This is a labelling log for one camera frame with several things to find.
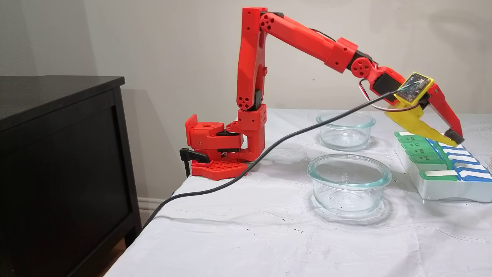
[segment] dark wooden cabinet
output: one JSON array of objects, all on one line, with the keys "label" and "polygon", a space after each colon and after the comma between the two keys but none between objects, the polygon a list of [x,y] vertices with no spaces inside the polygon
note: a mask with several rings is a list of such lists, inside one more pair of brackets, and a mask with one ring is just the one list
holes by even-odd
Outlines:
[{"label": "dark wooden cabinet", "polygon": [[123,77],[0,77],[0,277],[86,277],[141,231]]}]

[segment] yellow board mount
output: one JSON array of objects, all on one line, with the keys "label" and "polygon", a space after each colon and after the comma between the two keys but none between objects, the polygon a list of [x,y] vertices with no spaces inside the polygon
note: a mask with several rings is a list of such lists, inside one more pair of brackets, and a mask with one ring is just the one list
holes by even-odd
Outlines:
[{"label": "yellow board mount", "polygon": [[[395,93],[398,103],[390,108],[400,109],[417,105],[420,98],[424,96],[427,90],[434,84],[434,80],[413,72],[410,77],[401,85],[401,87],[410,85],[407,89]],[[405,130],[428,139],[445,143],[447,145],[456,146],[457,143],[445,137],[437,130],[429,127],[425,122],[420,120],[424,111],[417,105],[415,108],[406,111],[387,111],[386,116],[391,118]]]}]

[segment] black cable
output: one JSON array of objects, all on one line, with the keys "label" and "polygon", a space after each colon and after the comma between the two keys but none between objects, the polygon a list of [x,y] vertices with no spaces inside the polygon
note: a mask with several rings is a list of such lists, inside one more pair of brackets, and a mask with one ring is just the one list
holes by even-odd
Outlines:
[{"label": "black cable", "polygon": [[327,38],[329,38],[329,39],[331,39],[331,40],[333,40],[333,41],[336,41],[336,40],[334,40],[331,36],[329,36],[329,35],[327,35],[327,34],[323,33],[322,31],[318,31],[318,30],[316,30],[316,29],[312,29],[312,28],[310,28],[310,29],[311,29],[311,30],[313,30],[313,31],[315,31],[315,32],[318,32],[318,33],[320,33],[320,34],[324,35],[325,37],[327,37]]},{"label": "black cable", "polygon": [[316,128],[319,128],[325,124],[328,124],[328,123],[331,123],[333,121],[337,121],[343,117],[346,117],[348,116],[349,114],[351,113],[354,113],[364,107],[367,107],[369,105],[371,105],[372,103],[375,103],[379,100],[383,100],[387,97],[389,97],[390,95],[393,95],[394,93],[396,93],[398,90],[395,90],[395,91],[391,91],[391,92],[388,92],[388,93],[385,93],[383,95],[381,95],[380,97],[378,98],[374,98],[373,100],[371,101],[368,101],[368,102],[365,102],[364,104],[362,105],[359,105],[349,111],[346,111],[340,115],[337,115],[331,119],[328,119],[326,121],[323,121],[321,123],[318,123],[318,124],[315,124],[313,126],[310,126],[310,127],[307,127],[307,128],[304,128],[302,130],[299,130],[297,132],[293,132],[289,135],[286,135],[284,136],[283,138],[277,140],[274,144],[272,144],[272,146],[268,147],[267,150],[265,150],[256,160],[254,160],[249,166],[248,168],[246,168],[243,173],[241,173],[239,176],[237,176],[236,178],[230,180],[229,182],[223,184],[223,185],[220,185],[218,187],[215,187],[215,188],[212,188],[212,189],[208,189],[208,190],[203,190],[203,191],[197,191],[197,192],[187,192],[187,193],[181,193],[181,194],[177,194],[177,195],[174,195],[174,196],[171,196],[169,197],[168,199],[164,200],[164,202],[162,202],[156,209],[155,211],[152,213],[152,215],[149,217],[149,219],[147,220],[147,222],[145,223],[144,227],[142,228],[142,230],[152,221],[152,219],[155,217],[155,215],[162,209],[162,207],[164,207],[167,203],[175,200],[175,199],[178,199],[178,198],[182,198],[182,197],[187,197],[187,196],[197,196],[197,195],[204,195],[204,194],[209,194],[209,193],[212,193],[212,192],[216,192],[218,190],[221,190],[223,188],[226,188],[232,184],[234,184],[235,182],[239,181],[244,175],[246,175],[246,173],[248,173],[250,170],[252,170],[263,158],[265,158],[266,155],[268,155],[268,153],[270,153],[270,151],[272,151],[275,147],[277,147],[279,144],[281,144],[282,142],[290,139],[290,138],[293,138],[297,135],[300,135],[300,134],[303,134],[305,132],[309,132],[311,130],[314,130]]}]

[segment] glass bowl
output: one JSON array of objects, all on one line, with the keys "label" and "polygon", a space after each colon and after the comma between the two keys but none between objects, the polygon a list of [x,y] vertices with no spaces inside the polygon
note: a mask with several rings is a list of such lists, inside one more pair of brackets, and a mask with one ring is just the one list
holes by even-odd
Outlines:
[{"label": "glass bowl", "polygon": [[[343,111],[326,112],[318,115],[321,123],[340,115]],[[376,120],[363,112],[354,112],[344,118],[319,128],[321,142],[328,148],[340,151],[356,151],[364,148],[369,141],[371,127]]]},{"label": "glass bowl", "polygon": [[331,154],[311,161],[316,201],[336,214],[362,215],[375,210],[383,198],[391,171],[381,162],[353,154]]}]

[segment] red arm segment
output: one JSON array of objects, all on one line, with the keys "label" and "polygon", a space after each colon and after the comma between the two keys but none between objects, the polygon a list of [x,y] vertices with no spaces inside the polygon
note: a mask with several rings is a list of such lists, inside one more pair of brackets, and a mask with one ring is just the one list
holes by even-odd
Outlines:
[{"label": "red arm segment", "polygon": [[[340,73],[349,69],[355,77],[367,79],[370,90],[377,95],[397,90],[405,81],[391,68],[378,67],[370,56],[358,51],[357,45],[345,38],[333,41],[281,13],[268,12],[265,7],[244,7],[236,96],[238,120],[224,127],[224,124],[217,122],[198,122],[196,115],[188,119],[188,145],[208,155],[211,160],[207,165],[195,161],[192,164],[193,175],[212,179],[237,176],[246,166],[240,162],[253,161],[264,150],[266,105],[261,102],[267,74],[267,34],[321,60]],[[429,94],[429,103],[450,124],[451,129],[462,136],[460,121],[446,103],[439,87],[431,87]],[[386,101],[393,105],[398,102],[395,97]],[[240,148],[243,135],[247,136],[245,149]]]}]

